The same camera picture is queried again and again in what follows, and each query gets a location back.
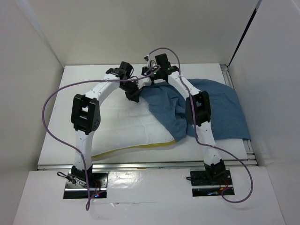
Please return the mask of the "white pillow with yellow edge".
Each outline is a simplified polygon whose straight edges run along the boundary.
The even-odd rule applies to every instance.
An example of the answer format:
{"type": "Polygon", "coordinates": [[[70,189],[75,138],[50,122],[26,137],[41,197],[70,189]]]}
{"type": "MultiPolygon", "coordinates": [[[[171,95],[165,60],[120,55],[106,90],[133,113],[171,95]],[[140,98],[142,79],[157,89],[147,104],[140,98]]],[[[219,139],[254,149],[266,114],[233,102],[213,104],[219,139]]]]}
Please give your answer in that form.
{"type": "Polygon", "coordinates": [[[92,142],[92,160],[127,150],[150,150],[176,143],[170,132],[149,111],[148,103],[111,94],[100,106],[101,122],[92,142]]]}

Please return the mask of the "blue pillowcase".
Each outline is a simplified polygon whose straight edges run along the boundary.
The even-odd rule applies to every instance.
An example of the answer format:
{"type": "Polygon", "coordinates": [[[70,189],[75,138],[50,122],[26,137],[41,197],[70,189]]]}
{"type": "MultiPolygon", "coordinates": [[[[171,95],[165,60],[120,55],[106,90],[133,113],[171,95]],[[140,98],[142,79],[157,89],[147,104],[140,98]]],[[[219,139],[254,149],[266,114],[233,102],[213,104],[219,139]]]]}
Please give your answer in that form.
{"type": "MultiPolygon", "coordinates": [[[[210,116],[215,140],[246,139],[250,133],[236,91],[229,86],[207,79],[190,79],[201,95],[193,96],[195,117],[210,116]]],[[[186,109],[188,97],[183,97],[173,86],[161,82],[145,87],[141,98],[148,103],[149,111],[166,128],[176,141],[194,137],[191,109],[186,109]]]]}

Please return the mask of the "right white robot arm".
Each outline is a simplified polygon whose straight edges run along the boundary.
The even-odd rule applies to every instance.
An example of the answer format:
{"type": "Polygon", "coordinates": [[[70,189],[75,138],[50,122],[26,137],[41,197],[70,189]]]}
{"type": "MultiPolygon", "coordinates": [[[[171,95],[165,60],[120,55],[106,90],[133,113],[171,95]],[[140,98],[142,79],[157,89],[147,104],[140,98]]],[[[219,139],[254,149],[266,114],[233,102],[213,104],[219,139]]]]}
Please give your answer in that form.
{"type": "Polygon", "coordinates": [[[150,77],[151,81],[165,80],[173,86],[185,99],[185,116],[187,122],[195,130],[195,139],[202,146],[205,180],[214,184],[225,174],[225,163],[216,149],[216,142],[211,128],[211,106],[208,92],[199,90],[181,74],[180,66],[172,66],[165,53],[151,60],[147,54],[144,59],[147,66],[142,69],[143,75],[148,75],[146,69],[159,65],[160,69],[150,77]]]}

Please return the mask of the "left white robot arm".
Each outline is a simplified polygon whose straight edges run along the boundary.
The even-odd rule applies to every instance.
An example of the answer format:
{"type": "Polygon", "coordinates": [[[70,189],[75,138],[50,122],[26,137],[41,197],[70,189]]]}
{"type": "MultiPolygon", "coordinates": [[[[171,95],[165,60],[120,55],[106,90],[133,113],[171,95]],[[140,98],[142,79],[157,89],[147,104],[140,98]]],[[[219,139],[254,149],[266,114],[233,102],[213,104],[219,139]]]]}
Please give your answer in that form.
{"type": "Polygon", "coordinates": [[[75,154],[71,174],[76,182],[87,187],[92,183],[92,140],[101,121],[100,106],[117,88],[124,90],[128,100],[139,102],[142,88],[138,82],[130,81],[134,68],[127,62],[121,62],[117,68],[106,71],[104,82],[98,83],[85,94],[76,94],[73,98],[71,122],[75,129],[76,148],[83,154],[75,154]]]}

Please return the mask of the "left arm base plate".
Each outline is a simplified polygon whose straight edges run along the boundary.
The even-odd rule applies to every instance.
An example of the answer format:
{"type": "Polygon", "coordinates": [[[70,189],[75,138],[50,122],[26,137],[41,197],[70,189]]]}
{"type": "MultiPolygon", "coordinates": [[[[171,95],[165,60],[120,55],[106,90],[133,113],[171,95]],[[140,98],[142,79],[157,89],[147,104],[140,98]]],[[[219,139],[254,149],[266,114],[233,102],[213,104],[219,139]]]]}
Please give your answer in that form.
{"type": "MultiPolygon", "coordinates": [[[[67,173],[63,199],[87,199],[86,183],[67,173]]],[[[101,199],[107,197],[108,172],[96,172],[92,174],[89,184],[92,198],[101,199]]]]}

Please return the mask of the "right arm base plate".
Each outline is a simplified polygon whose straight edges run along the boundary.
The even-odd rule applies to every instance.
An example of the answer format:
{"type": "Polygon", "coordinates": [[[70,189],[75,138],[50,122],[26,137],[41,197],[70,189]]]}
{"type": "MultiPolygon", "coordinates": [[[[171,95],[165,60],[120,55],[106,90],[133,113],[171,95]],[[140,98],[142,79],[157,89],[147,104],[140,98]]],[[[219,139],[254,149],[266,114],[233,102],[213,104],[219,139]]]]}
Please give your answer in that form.
{"type": "Polygon", "coordinates": [[[191,182],[193,197],[235,195],[233,181],[229,170],[216,180],[209,180],[205,171],[191,171],[186,180],[191,182]]]}

